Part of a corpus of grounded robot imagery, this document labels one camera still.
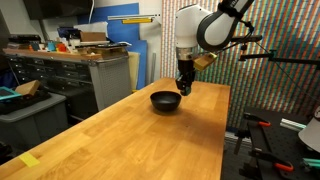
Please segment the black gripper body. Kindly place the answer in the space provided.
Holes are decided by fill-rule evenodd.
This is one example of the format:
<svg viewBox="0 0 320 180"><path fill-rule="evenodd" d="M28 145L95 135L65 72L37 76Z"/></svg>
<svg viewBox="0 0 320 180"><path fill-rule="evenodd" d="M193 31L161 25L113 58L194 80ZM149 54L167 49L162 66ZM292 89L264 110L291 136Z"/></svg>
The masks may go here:
<svg viewBox="0 0 320 180"><path fill-rule="evenodd" d="M176 78L176 86L181 91L185 87L192 86L195 79L195 68L192 60L179 60L178 61L179 76Z"/></svg>

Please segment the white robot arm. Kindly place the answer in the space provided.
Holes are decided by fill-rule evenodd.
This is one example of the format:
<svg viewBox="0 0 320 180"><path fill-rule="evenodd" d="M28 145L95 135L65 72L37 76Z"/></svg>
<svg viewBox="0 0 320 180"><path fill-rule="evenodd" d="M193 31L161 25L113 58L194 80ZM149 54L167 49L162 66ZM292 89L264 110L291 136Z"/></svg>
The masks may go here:
<svg viewBox="0 0 320 180"><path fill-rule="evenodd" d="M222 0L215 12L198 4L185 6L176 12L175 48L179 71L176 86L183 96L191 93L198 47L210 53L226 49L239 22L246 24L252 33L252 24L242 18L253 2Z"/></svg>

